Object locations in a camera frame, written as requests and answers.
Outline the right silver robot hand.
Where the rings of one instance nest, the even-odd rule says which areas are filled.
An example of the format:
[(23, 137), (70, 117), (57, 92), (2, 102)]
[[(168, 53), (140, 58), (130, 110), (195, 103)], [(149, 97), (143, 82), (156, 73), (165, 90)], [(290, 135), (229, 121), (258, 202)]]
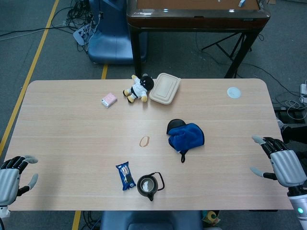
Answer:
[(304, 184), (307, 180), (307, 176), (293, 150), (288, 149), (279, 139), (271, 137), (261, 138), (255, 135), (252, 136), (252, 139), (262, 147), (274, 171), (273, 173), (262, 172), (255, 167), (251, 167), (250, 170), (255, 175), (262, 178), (277, 180), (280, 185), (288, 188)]

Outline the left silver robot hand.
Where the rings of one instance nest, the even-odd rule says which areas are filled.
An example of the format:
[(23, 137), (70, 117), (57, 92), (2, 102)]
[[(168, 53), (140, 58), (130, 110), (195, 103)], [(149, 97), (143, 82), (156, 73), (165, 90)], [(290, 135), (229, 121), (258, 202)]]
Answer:
[(34, 156), (16, 156), (6, 160), (0, 166), (0, 207), (11, 205), (18, 196), (34, 188), (38, 174), (32, 176), (28, 185), (20, 187), (21, 174), (28, 164), (38, 163), (38, 159)]

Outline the blue oven mitt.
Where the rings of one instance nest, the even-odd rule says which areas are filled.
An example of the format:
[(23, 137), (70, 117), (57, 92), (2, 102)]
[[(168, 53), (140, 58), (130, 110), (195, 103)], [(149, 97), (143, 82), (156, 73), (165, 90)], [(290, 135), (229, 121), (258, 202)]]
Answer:
[(167, 125), (166, 134), (169, 135), (168, 143), (181, 155), (181, 162), (185, 162), (186, 153), (193, 148), (203, 146), (205, 143), (204, 132), (195, 123), (186, 124), (181, 119), (173, 119)]

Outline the blue mobile robot base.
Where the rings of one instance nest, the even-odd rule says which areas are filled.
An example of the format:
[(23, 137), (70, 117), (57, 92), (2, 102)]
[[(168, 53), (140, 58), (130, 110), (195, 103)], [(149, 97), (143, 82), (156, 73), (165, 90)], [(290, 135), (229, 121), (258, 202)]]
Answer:
[(88, 56), (93, 63), (133, 64), (127, 2), (137, 0), (89, 0), (96, 31), (89, 41)]

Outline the black trouser leg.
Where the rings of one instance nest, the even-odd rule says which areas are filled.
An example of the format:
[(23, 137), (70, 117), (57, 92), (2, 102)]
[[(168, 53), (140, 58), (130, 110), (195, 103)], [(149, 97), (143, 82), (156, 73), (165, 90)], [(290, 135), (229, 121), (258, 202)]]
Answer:
[(307, 126), (289, 127), (284, 125), (280, 130), (284, 143), (287, 144), (290, 141), (297, 141), (307, 144)]

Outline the white power strip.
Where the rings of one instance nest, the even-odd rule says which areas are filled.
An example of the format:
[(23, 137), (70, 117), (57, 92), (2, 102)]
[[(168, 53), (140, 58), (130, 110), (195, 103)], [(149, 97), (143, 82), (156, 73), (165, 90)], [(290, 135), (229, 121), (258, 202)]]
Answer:
[(307, 84), (300, 85), (300, 102), (307, 104)]

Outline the yellow toy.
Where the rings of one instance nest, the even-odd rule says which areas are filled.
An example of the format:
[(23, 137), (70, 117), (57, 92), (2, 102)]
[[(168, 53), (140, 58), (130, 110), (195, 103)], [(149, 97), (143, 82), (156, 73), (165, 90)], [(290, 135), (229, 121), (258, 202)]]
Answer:
[(220, 222), (220, 219), (218, 217), (219, 212), (219, 210), (203, 210), (201, 212), (202, 222), (207, 225), (215, 226)]

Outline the white round grommet cover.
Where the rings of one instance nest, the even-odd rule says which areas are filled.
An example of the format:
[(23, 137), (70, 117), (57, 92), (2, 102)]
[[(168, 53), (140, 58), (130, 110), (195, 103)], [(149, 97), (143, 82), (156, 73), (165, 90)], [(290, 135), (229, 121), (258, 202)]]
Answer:
[(227, 95), (232, 99), (238, 99), (241, 97), (241, 90), (237, 87), (230, 87), (227, 89)]

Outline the pink tissue pack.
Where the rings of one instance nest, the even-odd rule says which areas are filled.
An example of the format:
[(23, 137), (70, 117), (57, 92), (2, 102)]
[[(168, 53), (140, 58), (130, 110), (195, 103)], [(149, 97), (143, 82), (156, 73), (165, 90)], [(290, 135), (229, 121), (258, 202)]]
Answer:
[(113, 93), (108, 93), (105, 97), (101, 99), (101, 103), (105, 108), (109, 108), (117, 101), (117, 97)]

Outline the black tripod stand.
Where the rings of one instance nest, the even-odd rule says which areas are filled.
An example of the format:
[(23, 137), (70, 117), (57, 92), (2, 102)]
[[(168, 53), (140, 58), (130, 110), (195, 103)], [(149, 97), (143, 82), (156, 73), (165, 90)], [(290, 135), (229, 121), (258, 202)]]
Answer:
[[(239, 35), (234, 47), (231, 49), (231, 52), (227, 52), (226, 49), (224, 49), (221, 45), (222, 42), (229, 40), (230, 38), (233, 38), (235, 36)], [(201, 48), (201, 52), (211, 48), (213, 46), (216, 46), (218, 49), (220, 49), (225, 55), (226, 57), (228, 57), (232, 62), (234, 61), (235, 56), (237, 55), (237, 53), (239, 52), (239, 50), (241, 49), (245, 39), (246, 39), (246, 34), (245, 33), (233, 33), (227, 37), (224, 37), (208, 46), (205, 46), (203, 48)]]

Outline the blue robot torso base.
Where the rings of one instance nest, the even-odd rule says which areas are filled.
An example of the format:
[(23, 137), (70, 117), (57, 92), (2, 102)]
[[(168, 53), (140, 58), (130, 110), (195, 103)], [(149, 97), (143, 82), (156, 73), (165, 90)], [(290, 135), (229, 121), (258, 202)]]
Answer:
[(100, 230), (203, 230), (200, 211), (104, 211)]

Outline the black and white plush doll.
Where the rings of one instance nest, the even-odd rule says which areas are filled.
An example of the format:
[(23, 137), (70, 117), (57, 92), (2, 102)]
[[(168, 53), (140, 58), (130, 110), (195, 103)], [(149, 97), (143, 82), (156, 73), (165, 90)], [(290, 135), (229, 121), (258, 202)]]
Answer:
[(135, 99), (141, 99), (142, 102), (147, 102), (148, 92), (154, 87), (153, 79), (146, 73), (141, 78), (132, 75), (131, 78), (134, 84), (123, 91), (123, 95), (127, 97), (129, 103), (133, 103)]

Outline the white printed floor device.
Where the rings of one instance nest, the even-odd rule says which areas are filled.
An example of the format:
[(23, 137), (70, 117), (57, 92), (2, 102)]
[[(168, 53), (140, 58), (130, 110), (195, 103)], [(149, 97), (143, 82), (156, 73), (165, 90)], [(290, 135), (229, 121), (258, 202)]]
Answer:
[(93, 30), (89, 24), (86, 24), (73, 33), (73, 38), (78, 45), (84, 46), (89, 43), (90, 37), (93, 35)]

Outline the dark wooden side table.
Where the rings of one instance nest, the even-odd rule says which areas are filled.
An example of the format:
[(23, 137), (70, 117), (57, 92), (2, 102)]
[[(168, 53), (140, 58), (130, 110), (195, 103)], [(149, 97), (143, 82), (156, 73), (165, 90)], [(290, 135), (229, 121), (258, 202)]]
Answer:
[(243, 42), (225, 78), (233, 78), (269, 21), (266, 0), (126, 0), (127, 23), (135, 75), (142, 75), (142, 32), (208, 32), (241, 34)]

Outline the black metal floor frame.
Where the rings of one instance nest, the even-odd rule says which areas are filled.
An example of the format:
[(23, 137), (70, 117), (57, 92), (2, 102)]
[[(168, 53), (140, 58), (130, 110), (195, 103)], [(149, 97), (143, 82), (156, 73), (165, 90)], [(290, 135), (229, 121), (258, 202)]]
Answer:
[(288, 106), (274, 106), (274, 112), (278, 119), (286, 124), (306, 124), (307, 111), (302, 108)]

